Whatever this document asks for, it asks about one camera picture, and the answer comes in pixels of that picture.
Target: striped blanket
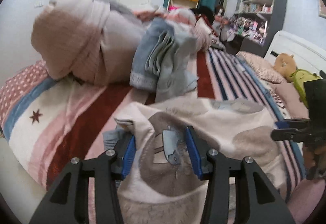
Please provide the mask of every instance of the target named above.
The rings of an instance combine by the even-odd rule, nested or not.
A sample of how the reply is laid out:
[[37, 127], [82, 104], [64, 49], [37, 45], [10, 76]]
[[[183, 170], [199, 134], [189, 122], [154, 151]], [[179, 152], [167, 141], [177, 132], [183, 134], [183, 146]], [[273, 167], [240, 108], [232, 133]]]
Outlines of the striped blanket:
[[[276, 120], [273, 101], [232, 55], [209, 49], [198, 53], [198, 97], [216, 100], [246, 98], [267, 107]], [[114, 115], [130, 102], [151, 104], [154, 95], [128, 84], [106, 88], [79, 84], [72, 77], [51, 79], [43, 62], [6, 81], [0, 92], [0, 124], [24, 169], [48, 188], [73, 157], [90, 159], [104, 151], [102, 132], [115, 129]], [[279, 148], [287, 171], [287, 193], [303, 179], [295, 144]]]

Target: pile of clothes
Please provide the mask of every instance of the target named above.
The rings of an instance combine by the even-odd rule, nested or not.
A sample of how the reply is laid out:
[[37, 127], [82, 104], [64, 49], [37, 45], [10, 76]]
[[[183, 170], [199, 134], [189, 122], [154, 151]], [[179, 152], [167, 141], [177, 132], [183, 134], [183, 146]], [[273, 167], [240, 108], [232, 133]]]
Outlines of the pile of clothes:
[[149, 13], [146, 23], [144, 12], [112, 1], [51, 0], [35, 19], [32, 45], [55, 80], [73, 74], [99, 86], [130, 81], [156, 92], [156, 102], [196, 89], [187, 66], [210, 47], [211, 29], [191, 10]]

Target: green plush toy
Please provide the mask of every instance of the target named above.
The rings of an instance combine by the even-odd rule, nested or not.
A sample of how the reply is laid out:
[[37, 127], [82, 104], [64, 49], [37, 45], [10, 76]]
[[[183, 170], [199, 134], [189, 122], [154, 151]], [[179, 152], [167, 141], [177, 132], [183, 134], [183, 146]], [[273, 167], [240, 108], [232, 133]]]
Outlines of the green plush toy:
[[291, 79], [293, 81], [294, 87], [297, 89], [300, 95], [300, 100], [308, 108], [306, 93], [304, 90], [304, 82], [315, 81], [317, 79], [321, 79], [321, 77], [319, 77], [316, 73], [310, 73], [309, 71], [306, 71], [304, 69], [298, 69], [295, 73], [291, 75]]

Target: floral pillow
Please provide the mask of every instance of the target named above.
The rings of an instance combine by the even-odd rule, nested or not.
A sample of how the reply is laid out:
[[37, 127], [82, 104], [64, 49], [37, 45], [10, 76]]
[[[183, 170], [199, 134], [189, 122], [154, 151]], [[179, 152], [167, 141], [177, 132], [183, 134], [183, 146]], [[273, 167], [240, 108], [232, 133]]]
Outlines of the floral pillow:
[[249, 52], [240, 51], [236, 55], [243, 59], [256, 72], [260, 79], [264, 79], [271, 83], [283, 83], [286, 79], [273, 69], [273, 66], [260, 56]]

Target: brown star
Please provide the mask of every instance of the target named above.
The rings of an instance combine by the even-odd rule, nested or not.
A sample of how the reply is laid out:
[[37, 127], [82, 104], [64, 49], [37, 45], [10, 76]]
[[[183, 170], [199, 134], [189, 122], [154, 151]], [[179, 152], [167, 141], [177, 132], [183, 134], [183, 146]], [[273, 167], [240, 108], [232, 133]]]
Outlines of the brown star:
[[32, 124], [34, 124], [35, 121], [40, 122], [40, 121], [39, 121], [39, 117], [42, 116], [42, 115], [43, 115], [43, 114], [40, 114], [40, 109], [38, 109], [37, 112], [34, 112], [34, 111], [33, 111], [33, 115], [29, 117], [30, 119], [33, 120], [33, 121], [32, 121]]

